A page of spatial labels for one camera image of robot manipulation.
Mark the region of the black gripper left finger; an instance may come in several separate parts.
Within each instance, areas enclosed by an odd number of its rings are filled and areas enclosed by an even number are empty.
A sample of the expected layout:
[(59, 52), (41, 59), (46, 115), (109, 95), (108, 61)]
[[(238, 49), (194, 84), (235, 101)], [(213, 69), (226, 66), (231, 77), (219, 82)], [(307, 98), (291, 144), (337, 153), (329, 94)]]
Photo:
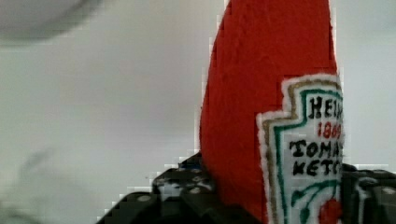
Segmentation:
[(223, 203), (197, 153), (152, 181), (152, 191), (124, 196), (96, 224), (261, 224), (239, 205)]

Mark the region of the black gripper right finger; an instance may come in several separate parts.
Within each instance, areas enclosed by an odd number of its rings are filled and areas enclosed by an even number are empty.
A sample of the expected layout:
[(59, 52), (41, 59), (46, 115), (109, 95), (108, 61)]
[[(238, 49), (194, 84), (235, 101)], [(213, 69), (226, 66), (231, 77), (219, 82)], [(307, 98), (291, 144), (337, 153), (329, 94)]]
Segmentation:
[(396, 224), (394, 173), (344, 163), (341, 199), (343, 224)]

